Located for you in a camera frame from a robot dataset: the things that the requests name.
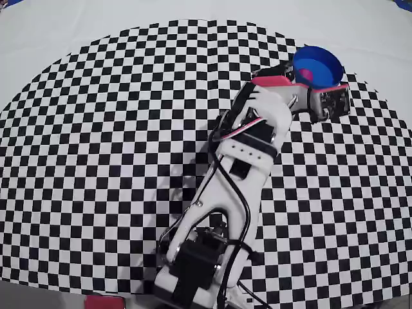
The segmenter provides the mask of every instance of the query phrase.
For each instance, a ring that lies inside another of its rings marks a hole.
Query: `white robotic arm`
[[[222,290],[225,305],[247,307],[239,300],[236,284],[256,237],[261,191],[292,115],[300,105],[310,106],[313,95],[302,85],[256,84],[243,86],[209,138],[219,143],[211,151],[214,163],[178,222],[166,265],[154,282],[154,294],[177,308],[212,308]],[[313,103],[316,107],[311,109],[323,117],[321,100]],[[212,212],[226,216],[227,237],[223,228],[194,230]]]

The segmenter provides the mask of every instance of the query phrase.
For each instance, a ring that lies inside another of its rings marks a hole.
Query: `red object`
[[[302,74],[303,78],[309,80],[310,82],[314,79],[314,74],[308,69],[300,69],[299,73]]]
[[[276,87],[276,86],[290,86],[290,80],[281,75],[275,76],[257,76],[252,79],[252,82],[261,87]]]
[[[124,309],[124,300],[117,296],[88,295],[84,309]]]

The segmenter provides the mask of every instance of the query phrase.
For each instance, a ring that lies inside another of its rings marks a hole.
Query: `blue bowl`
[[[331,52],[316,46],[300,48],[292,61],[296,82],[313,89],[338,85],[343,77],[343,67]]]

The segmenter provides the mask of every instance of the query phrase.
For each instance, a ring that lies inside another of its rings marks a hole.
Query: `checkerboard mat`
[[[151,292],[156,240],[202,181],[213,120],[252,71],[297,47],[250,23],[182,20],[46,68],[0,114],[0,277]],[[412,287],[412,134],[368,84],[344,81],[351,115],[296,117],[262,192],[265,264],[241,279],[274,308],[347,307]]]

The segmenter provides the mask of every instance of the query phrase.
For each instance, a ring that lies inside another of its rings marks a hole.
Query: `screw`
[[[199,206],[199,207],[203,206],[203,202],[201,200],[195,201],[194,204],[195,204],[195,206]]]

